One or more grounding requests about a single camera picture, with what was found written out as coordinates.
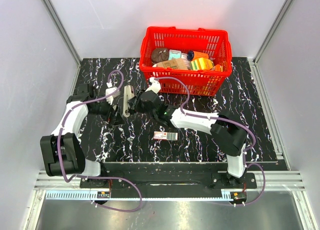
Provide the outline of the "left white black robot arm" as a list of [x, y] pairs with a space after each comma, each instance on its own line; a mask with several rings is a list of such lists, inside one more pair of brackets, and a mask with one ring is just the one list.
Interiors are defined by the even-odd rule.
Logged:
[[82, 175], [91, 177], [96, 187], [104, 187], [108, 175], [102, 172], [102, 164], [86, 159], [81, 148], [79, 132], [88, 115], [100, 116], [110, 126], [124, 124], [118, 105], [113, 104], [119, 94], [116, 87], [108, 87], [104, 96], [97, 95], [92, 85], [78, 87], [78, 92], [69, 96], [64, 115], [57, 128], [40, 139], [40, 148], [48, 176]]

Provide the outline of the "light blue small box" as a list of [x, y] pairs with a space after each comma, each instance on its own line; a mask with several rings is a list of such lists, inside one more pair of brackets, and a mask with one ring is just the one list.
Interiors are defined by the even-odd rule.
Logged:
[[168, 60], [179, 59], [182, 56], [182, 52], [179, 50], [169, 50]]

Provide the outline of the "brown cardboard box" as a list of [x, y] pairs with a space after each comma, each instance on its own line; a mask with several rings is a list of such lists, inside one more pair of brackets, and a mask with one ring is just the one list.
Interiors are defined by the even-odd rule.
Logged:
[[153, 65], [153, 67], [165, 68], [165, 69], [178, 69], [189, 70], [190, 66], [182, 58], [171, 59], [168, 61], [159, 62]]

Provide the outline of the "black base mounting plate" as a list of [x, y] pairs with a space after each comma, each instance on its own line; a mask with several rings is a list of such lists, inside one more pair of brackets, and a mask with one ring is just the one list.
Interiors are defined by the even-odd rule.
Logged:
[[191, 185], [213, 189], [256, 189], [253, 173], [245, 172], [240, 178], [227, 173], [226, 163], [103, 163], [108, 177], [122, 177], [137, 186]]

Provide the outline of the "small staples box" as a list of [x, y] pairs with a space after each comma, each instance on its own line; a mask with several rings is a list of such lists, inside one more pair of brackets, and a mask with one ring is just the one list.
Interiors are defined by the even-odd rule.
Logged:
[[155, 131], [154, 135], [153, 135], [153, 139], [177, 141], [178, 133], [176, 133], [176, 132], [159, 132], [159, 131]]

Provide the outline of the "red plastic shopping basket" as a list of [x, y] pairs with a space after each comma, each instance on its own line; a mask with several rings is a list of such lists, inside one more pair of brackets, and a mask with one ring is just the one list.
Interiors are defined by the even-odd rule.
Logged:
[[[222, 65], [222, 72], [212, 70], [178, 70], [153, 67], [152, 51], [156, 48], [179, 50], [182, 53], [207, 53], [214, 65]], [[140, 49], [139, 68], [144, 77], [159, 77], [162, 93], [214, 96], [224, 80], [232, 74], [232, 48], [227, 31], [177, 29], [176, 27], [148, 27]]]

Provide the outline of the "brown round cookie pack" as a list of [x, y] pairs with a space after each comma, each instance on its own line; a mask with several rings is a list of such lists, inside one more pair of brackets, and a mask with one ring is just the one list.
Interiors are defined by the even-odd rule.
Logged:
[[157, 64], [159, 62], [167, 61], [169, 59], [168, 48], [156, 48], [151, 53], [151, 62]]

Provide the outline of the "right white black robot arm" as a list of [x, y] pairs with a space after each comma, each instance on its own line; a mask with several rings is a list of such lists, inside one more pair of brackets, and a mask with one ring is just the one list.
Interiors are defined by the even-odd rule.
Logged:
[[221, 113], [203, 113], [185, 110], [161, 101], [152, 90], [139, 91], [134, 94], [131, 86], [123, 97], [123, 115], [129, 117], [135, 113], [148, 114], [159, 125], [170, 128], [187, 128], [209, 134], [219, 148], [226, 154], [226, 178], [231, 187], [238, 188], [244, 184], [246, 164], [244, 149], [247, 132], [237, 122], [231, 121]]

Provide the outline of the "beige staple remover tool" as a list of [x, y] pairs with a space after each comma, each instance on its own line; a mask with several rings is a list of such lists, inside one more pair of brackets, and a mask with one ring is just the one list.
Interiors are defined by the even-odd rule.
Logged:
[[123, 90], [123, 105], [122, 105], [122, 115], [125, 118], [128, 118], [130, 116], [129, 109], [129, 100], [131, 100], [135, 96], [134, 94], [134, 88], [131, 85], [127, 85], [124, 87]]

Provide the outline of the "yellow green striped box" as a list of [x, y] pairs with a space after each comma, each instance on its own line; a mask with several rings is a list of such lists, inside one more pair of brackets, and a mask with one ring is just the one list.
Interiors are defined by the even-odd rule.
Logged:
[[214, 68], [214, 64], [210, 59], [197, 58], [190, 62], [190, 68], [194, 71], [212, 70]]

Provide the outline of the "orange bottle blue cap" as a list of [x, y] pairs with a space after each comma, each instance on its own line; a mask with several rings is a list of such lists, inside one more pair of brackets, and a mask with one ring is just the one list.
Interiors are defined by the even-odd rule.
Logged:
[[205, 59], [209, 59], [209, 55], [207, 53], [203, 53], [203, 52], [198, 52], [198, 51], [192, 51], [190, 50], [187, 53], [187, 59], [189, 61], [193, 61], [199, 58], [205, 58]]

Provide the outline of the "orange small packet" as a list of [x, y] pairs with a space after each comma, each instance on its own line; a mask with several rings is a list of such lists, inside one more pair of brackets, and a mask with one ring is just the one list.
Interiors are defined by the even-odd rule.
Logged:
[[223, 66], [222, 65], [215, 65], [212, 69], [212, 71], [215, 71], [215, 72], [222, 72], [223, 71]]

